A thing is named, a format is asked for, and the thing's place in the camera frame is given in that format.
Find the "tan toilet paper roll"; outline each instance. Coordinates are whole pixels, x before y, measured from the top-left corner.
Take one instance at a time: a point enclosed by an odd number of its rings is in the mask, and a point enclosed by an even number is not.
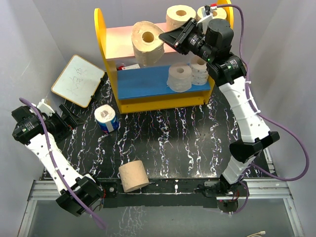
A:
[[[137,22],[132,28],[132,43],[136,60],[144,66],[152,66],[164,54],[163,41],[158,36],[163,33],[149,21]]]
[[[196,11],[185,5],[171,6],[167,9],[166,14],[166,30],[171,31],[179,28],[186,23],[190,17],[195,18],[197,15]]]
[[[197,10],[197,17],[196,17],[196,20],[199,21],[200,19],[203,18],[203,15],[202,15],[202,8],[204,6],[201,6],[198,10]],[[227,17],[227,13],[226,11],[222,8],[222,7],[219,7],[217,8],[216,11],[213,12],[213,19],[216,19],[216,18],[219,18],[219,19],[226,19]]]
[[[191,59],[190,67],[192,69],[191,83],[193,85],[204,85],[207,83],[208,72],[206,62],[198,56]]]
[[[149,184],[149,180],[141,160],[124,164],[118,168],[124,192],[128,193]]]
[[[176,63],[170,66],[167,85],[171,90],[184,92],[192,87],[190,66],[185,63]]]

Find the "shelf board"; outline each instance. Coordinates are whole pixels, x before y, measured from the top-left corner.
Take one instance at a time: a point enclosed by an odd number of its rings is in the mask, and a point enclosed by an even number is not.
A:
[[[164,32],[166,31],[166,23],[155,24],[161,28]],[[132,26],[107,28],[106,36],[106,59],[117,60],[121,58],[132,58],[134,57],[134,50],[132,45]],[[175,52],[167,44],[163,45],[165,53]]]
[[[170,66],[140,68],[118,71],[118,99],[136,99],[150,96],[180,94],[167,86]],[[186,92],[209,91],[210,84],[192,85]]]

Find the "pink shelf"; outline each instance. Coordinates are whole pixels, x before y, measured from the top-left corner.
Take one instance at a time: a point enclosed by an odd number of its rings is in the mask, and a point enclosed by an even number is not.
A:
[[[166,23],[157,23],[155,25],[166,31]],[[132,26],[107,28],[106,58],[108,60],[116,60],[134,57],[131,35]],[[164,44],[164,52],[171,53],[175,52],[175,50]]]

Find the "yellow shelf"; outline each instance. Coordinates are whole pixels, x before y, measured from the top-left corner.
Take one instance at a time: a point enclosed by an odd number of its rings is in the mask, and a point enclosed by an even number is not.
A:
[[[231,1],[218,0],[217,3],[231,4]],[[224,9],[227,12],[227,20],[229,21],[231,27],[233,27],[234,15],[232,7],[225,7]],[[215,82],[211,77],[209,77],[208,80],[208,83],[211,87],[209,91],[183,92],[172,95],[119,100],[118,73],[115,60],[134,57],[133,46],[130,38],[132,26],[107,29],[102,11],[99,8],[94,10],[94,24],[100,52],[106,67],[119,112],[121,114],[203,105],[208,103],[211,92],[215,85]],[[156,25],[165,31],[165,23],[158,23]],[[175,52],[166,44],[164,44],[164,49],[165,53]]]

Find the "whiteboard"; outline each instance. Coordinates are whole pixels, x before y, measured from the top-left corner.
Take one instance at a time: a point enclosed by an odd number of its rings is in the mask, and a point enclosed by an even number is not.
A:
[[[51,91],[86,108],[104,73],[103,70],[80,56],[74,55],[52,86]]]

